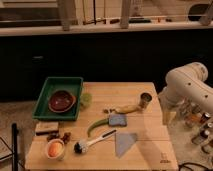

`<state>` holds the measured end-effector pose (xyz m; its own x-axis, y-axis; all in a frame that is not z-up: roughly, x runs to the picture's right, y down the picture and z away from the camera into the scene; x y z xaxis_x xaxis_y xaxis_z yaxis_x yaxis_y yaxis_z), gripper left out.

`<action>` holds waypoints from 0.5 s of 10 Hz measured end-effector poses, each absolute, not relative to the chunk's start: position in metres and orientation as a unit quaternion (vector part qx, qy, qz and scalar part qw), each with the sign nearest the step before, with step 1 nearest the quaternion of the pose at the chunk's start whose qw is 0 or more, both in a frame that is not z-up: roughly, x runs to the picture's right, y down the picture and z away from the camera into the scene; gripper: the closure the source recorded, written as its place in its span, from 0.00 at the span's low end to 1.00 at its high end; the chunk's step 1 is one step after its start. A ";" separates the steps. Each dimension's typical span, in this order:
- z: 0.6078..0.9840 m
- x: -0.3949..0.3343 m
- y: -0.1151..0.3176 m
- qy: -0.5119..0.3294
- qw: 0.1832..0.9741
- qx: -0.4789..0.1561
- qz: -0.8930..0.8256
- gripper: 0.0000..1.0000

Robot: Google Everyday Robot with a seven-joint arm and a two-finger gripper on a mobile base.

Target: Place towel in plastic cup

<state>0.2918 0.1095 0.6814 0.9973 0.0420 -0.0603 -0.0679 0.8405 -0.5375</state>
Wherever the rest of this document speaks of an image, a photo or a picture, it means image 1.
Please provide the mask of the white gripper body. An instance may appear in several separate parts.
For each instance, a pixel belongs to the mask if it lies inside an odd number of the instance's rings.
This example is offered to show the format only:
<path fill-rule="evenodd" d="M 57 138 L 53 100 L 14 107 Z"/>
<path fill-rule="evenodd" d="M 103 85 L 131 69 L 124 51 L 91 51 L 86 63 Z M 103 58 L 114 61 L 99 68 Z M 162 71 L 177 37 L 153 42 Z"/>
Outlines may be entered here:
<path fill-rule="evenodd" d="M 172 118 L 172 112 L 177 106 L 177 101 L 170 91 L 163 89 L 159 93 L 159 102 L 163 114 L 163 124 L 168 125 Z"/>

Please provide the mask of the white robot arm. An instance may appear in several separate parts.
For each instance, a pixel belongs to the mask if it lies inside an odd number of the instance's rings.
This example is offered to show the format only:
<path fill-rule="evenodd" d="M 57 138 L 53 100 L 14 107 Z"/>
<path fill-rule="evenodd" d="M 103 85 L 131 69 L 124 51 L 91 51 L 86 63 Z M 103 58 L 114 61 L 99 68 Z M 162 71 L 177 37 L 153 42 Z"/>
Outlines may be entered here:
<path fill-rule="evenodd" d="M 169 123 L 174 109 L 185 100 L 191 100 L 205 112 L 213 114 L 213 88 L 205 84 L 207 78 L 207 67 L 200 62 L 174 68 L 166 74 L 166 86 L 158 94 L 164 125 Z"/>

